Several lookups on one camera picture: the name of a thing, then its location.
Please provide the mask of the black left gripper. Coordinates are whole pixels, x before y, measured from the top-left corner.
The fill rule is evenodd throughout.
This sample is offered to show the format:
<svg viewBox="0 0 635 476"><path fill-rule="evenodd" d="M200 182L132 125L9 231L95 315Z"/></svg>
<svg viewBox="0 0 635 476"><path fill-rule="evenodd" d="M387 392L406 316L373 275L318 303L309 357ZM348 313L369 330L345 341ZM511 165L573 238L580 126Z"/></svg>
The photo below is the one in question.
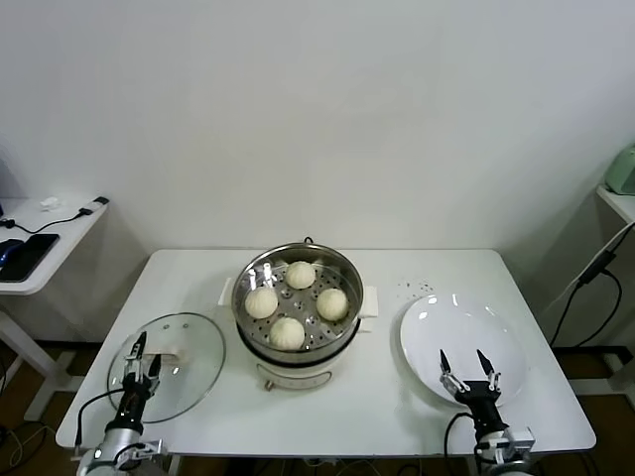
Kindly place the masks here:
<svg viewBox="0 0 635 476"><path fill-rule="evenodd" d="M125 357L123 396L117 410L118 428L143 429L142 418L145 406L151 398L151 393L155 393L159 386L162 367L160 354L152 357L146 377L143 377L143 353L146 342L147 332L142 331L130 353Z"/></svg>

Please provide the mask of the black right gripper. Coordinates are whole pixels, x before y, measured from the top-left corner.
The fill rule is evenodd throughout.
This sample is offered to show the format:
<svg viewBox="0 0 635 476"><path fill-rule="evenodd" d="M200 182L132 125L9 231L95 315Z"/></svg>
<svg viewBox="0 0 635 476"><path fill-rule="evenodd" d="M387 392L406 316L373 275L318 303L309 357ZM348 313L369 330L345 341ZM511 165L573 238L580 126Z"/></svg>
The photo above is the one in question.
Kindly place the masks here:
<svg viewBox="0 0 635 476"><path fill-rule="evenodd" d="M477 356L486 381L461 381L451 370L445 352L440 350L442 373L440 381L449 394L471 411L476 432L504 430L496 403L500 397L500 372L496 372L491 361L478 349Z"/></svg>

